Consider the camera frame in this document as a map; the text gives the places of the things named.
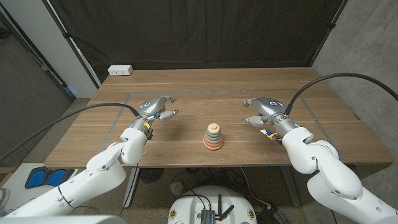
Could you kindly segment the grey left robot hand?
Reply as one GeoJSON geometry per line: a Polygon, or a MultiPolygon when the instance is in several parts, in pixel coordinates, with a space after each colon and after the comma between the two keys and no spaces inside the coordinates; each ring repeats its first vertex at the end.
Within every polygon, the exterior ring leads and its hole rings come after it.
{"type": "Polygon", "coordinates": [[[178,110],[165,109],[165,103],[174,103],[176,99],[172,96],[161,96],[151,98],[145,101],[138,109],[139,116],[130,125],[130,128],[138,129],[146,133],[152,126],[152,123],[159,119],[160,121],[168,121],[178,113],[178,110]]]}

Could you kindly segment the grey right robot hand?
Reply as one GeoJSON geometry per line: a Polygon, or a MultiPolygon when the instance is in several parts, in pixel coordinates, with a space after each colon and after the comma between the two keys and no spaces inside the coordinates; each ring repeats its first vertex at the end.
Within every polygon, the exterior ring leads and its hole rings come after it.
{"type": "Polygon", "coordinates": [[[280,137],[284,137],[289,131],[300,127],[290,116],[285,114],[285,106],[277,99],[260,97],[242,102],[242,106],[250,105],[253,105],[257,115],[245,117],[244,121],[251,126],[261,128],[269,123],[280,137]]]}

